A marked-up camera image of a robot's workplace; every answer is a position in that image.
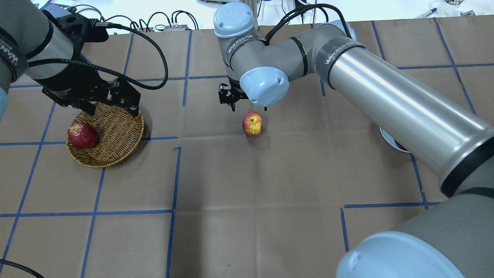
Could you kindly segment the black gripper near basket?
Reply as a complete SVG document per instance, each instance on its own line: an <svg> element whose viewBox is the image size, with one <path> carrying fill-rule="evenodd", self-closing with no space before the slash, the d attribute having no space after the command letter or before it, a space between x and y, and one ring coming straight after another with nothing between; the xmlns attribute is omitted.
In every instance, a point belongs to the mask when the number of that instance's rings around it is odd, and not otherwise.
<svg viewBox="0 0 494 278"><path fill-rule="evenodd" d="M56 104L72 106L94 116L94 102L100 102L126 109L133 117L138 116L141 93L130 85L127 76L86 61L42 60L43 66L52 64L67 66L61 72L42 79L42 93Z"/></svg>

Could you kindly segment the black gripper near plate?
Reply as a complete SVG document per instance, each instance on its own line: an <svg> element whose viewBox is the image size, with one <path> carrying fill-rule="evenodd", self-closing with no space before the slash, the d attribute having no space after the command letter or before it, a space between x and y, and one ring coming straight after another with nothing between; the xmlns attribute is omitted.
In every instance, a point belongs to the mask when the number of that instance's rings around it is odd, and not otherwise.
<svg viewBox="0 0 494 278"><path fill-rule="evenodd" d="M240 81L232 77L228 77L228 84L220 83L218 85L218 98L220 104L230 105L233 112L236 111L236 102L249 99L241 88Z"/></svg>

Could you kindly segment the silver robot arm near plate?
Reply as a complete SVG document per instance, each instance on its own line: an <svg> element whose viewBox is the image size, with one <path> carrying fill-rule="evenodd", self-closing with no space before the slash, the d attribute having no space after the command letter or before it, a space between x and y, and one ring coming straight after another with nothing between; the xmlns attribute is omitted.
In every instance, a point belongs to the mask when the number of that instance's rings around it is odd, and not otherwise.
<svg viewBox="0 0 494 278"><path fill-rule="evenodd" d="M492 278L493 125L367 51L345 22L268 45L288 19L261 37L245 3L215 12L227 74L245 97L271 106L291 81L316 73L436 173L448 198L363 240L336 277Z"/></svg>

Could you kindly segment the silver robot arm near basket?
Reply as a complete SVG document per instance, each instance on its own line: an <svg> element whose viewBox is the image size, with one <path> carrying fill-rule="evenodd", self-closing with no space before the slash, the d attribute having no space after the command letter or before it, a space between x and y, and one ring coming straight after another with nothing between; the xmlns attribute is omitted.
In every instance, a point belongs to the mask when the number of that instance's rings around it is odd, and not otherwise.
<svg viewBox="0 0 494 278"><path fill-rule="evenodd" d="M28 0L2 0L1 115L8 107L8 90L22 75L42 86L42 93L60 106L89 115L95 103L126 109L137 116L140 93L124 77L105 81L81 52L86 42L105 42L106 24L81 15L54 17Z"/></svg>

